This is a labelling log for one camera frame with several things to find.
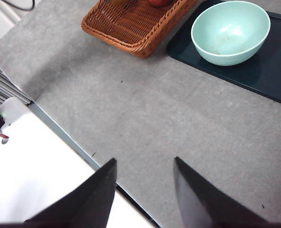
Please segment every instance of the dark green tray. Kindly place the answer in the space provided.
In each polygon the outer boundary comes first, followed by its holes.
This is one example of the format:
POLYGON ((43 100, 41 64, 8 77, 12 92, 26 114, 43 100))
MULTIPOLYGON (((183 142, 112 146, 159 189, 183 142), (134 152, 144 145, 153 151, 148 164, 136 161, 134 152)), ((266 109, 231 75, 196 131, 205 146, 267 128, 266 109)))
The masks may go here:
POLYGON ((281 103, 281 14, 268 12, 271 30, 260 50, 235 66, 217 66, 204 60, 191 40, 197 16, 220 0, 203 2, 172 38, 167 53, 174 59, 281 103))

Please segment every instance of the gray tabletop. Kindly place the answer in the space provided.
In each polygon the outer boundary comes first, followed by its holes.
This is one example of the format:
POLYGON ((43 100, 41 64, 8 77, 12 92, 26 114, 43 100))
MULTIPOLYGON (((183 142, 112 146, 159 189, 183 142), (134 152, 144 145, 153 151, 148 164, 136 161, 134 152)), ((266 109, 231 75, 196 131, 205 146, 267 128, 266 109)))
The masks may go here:
MULTIPOLYGON (((43 0, 0 40, 0 68, 164 228, 182 228, 173 158, 281 222, 281 104, 171 59, 117 50, 80 28, 96 0, 43 0)), ((281 13, 281 0, 253 0, 281 13)))

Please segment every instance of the cable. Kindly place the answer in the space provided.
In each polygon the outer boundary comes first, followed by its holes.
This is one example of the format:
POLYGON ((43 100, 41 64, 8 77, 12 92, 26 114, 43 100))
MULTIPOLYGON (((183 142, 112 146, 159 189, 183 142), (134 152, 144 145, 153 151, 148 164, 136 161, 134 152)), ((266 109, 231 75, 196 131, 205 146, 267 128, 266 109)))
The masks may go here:
POLYGON ((19 7, 19 6, 16 6, 16 5, 12 4, 11 2, 9 2, 9 1, 7 1, 7 0, 1 0, 1 1, 7 3, 8 5, 10 5, 10 6, 16 8, 16 9, 23 10, 23 11, 32 11, 32 10, 35 8, 35 0, 32 0, 32 6, 31 6, 31 8, 28 8, 28 9, 27 9, 27 8, 21 8, 21 7, 19 7))

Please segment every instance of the light blue bowl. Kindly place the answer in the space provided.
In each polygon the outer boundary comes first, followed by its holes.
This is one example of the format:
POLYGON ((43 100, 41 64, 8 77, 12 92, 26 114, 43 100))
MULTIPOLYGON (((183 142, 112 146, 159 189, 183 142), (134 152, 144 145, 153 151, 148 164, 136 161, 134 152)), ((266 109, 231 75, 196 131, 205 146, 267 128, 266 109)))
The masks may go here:
POLYGON ((227 1, 202 12, 194 21, 191 38, 208 62, 232 66, 252 57, 270 30, 261 7, 246 1, 227 1))

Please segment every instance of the brown wicker basket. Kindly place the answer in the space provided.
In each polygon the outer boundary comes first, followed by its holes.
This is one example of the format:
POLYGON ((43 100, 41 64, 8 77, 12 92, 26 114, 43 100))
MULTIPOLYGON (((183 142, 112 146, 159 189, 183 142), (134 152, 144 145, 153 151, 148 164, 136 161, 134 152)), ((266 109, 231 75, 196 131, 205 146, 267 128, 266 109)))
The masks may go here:
POLYGON ((198 0, 174 0, 154 8, 148 0, 115 6, 100 0, 82 19, 82 29, 142 58, 149 57, 164 36, 198 0))

